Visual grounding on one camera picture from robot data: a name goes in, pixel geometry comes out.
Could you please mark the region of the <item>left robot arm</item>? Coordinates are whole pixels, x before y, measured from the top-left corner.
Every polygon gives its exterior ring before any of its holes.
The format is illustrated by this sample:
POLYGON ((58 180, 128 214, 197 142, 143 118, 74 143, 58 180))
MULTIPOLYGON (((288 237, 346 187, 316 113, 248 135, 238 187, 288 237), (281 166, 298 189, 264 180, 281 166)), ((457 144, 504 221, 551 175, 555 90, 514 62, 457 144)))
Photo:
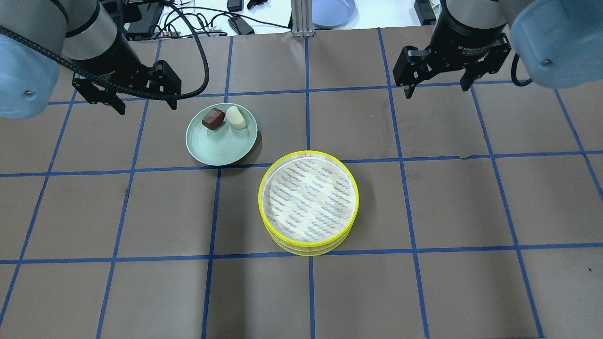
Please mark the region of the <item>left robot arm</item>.
POLYGON ((76 66, 73 87, 94 105, 125 113, 118 97, 178 95, 181 79, 163 61, 142 64, 130 47, 122 2, 101 0, 3 0, 1 2, 1 116, 34 117, 47 107, 59 75, 54 54, 76 66))

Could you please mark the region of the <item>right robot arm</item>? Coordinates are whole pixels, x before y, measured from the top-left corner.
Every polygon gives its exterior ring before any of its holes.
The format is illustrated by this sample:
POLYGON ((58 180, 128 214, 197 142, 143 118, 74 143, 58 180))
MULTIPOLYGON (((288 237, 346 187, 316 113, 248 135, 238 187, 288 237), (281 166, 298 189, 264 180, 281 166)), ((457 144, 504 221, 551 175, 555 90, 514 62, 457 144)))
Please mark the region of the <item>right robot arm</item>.
POLYGON ((411 98, 440 73, 463 70, 468 91, 511 52, 511 81, 566 89, 603 77, 600 0, 442 0, 429 45, 405 46, 392 74, 411 98))

